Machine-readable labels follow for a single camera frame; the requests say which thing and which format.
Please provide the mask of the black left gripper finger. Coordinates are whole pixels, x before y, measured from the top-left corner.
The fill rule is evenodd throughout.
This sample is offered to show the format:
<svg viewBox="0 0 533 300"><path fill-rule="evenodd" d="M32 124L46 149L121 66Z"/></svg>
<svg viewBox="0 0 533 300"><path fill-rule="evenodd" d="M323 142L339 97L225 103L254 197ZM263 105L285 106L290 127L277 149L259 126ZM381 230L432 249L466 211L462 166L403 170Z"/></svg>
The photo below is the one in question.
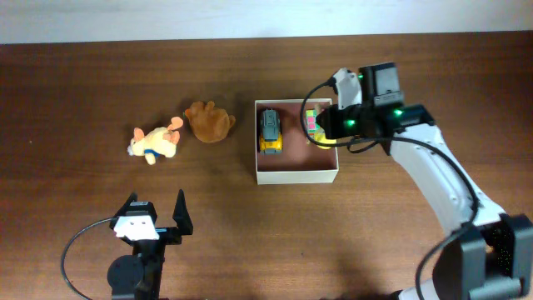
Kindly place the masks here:
<svg viewBox="0 0 533 300"><path fill-rule="evenodd" d="M177 201L174 207L172 218L177 225L177 229L180 235L193 234L193 224L189 212L187 210L185 195L182 189L180 189L177 194Z"/></svg>
<svg viewBox="0 0 533 300"><path fill-rule="evenodd" d="M118 220L120 217L125 216L126 212L128 211L130 205L137 201L137 194L135 192L132 192L126 202L117 210L117 212L113 215L114 220Z"/></svg>

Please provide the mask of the colourful puzzle cube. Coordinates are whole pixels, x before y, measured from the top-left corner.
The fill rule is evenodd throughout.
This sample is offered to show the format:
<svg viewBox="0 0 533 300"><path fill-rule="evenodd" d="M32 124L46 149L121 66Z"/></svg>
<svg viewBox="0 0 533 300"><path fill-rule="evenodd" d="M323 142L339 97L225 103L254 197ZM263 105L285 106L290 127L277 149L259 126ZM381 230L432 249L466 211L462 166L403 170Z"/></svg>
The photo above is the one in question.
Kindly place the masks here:
<svg viewBox="0 0 533 300"><path fill-rule="evenodd" d="M309 136L319 141L321 137L323 136L323 129L320 127L320 125L317 123L316 117L318 115L318 112L316 109L308 109L305 111L305 124L306 124L306 130Z"/></svg>

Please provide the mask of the brown plush bear toy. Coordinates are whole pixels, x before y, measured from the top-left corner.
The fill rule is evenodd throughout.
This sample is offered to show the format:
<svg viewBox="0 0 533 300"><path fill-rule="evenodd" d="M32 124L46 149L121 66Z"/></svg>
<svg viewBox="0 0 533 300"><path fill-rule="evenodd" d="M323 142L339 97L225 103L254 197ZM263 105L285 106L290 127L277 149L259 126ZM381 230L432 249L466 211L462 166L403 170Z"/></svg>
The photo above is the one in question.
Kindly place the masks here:
<svg viewBox="0 0 533 300"><path fill-rule="evenodd" d="M236 122L233 115L217 107L213 101L194 102L185 110L184 116L195 137L203 143L217 143L225 139Z"/></svg>

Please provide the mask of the yellow grey toy truck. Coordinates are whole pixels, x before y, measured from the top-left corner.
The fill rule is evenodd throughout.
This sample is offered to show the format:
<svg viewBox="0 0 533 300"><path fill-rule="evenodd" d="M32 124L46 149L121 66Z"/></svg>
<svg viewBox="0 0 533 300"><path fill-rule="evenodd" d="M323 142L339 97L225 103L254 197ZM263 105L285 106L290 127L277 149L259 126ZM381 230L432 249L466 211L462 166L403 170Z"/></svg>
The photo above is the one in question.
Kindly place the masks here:
<svg viewBox="0 0 533 300"><path fill-rule="evenodd" d="M281 119L278 111L266 109L260 118L259 152L278 154L282 152Z"/></svg>

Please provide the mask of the yellow wooden rattle drum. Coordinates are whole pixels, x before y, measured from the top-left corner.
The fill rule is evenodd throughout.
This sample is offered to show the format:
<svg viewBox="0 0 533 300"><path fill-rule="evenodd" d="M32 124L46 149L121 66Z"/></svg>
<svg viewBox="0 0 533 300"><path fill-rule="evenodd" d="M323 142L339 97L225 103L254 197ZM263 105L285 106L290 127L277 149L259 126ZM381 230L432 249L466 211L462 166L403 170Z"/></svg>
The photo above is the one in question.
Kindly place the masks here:
<svg viewBox="0 0 533 300"><path fill-rule="evenodd" d="M319 103L316 103L313 107L313 109L316 109L317 112L318 112L318 115L323 111L323 106L321 106ZM317 141L318 143L324 143L324 144L334 144L336 143L336 140L331 140L331 139L328 139L326 137L326 133L325 133L325 130L323 129L324 133L323 133L323 136L321 137L321 139L319 141Z"/></svg>

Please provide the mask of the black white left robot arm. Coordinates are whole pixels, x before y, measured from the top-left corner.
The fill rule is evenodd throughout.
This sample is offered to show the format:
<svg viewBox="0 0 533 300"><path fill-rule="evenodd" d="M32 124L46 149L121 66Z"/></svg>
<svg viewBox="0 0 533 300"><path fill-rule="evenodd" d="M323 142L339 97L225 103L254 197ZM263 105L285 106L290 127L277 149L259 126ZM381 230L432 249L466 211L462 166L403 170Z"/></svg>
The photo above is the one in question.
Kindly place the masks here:
<svg viewBox="0 0 533 300"><path fill-rule="evenodd" d="M111 219L109 227L117 238L132 247L132 253L115 259L107 270L113 299L153 300L159 298L167 246L180 245L193 234L185 195L177 194L173 227L157 227L152 202L139 202L132 193Z"/></svg>

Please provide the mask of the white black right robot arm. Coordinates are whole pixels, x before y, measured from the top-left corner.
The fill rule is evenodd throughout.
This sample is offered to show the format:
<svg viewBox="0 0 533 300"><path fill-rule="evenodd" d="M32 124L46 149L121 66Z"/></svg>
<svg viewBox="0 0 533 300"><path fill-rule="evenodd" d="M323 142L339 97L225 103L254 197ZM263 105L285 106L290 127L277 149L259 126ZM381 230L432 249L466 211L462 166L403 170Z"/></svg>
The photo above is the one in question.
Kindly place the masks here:
<svg viewBox="0 0 533 300"><path fill-rule="evenodd" d="M421 260L414 287L393 299L515 299L531 290L532 222L493 202L453 156L421 104L407 106L396 65L341 68L325 82L336 104L316 117L329 147L379 144L411 176L445 234Z"/></svg>

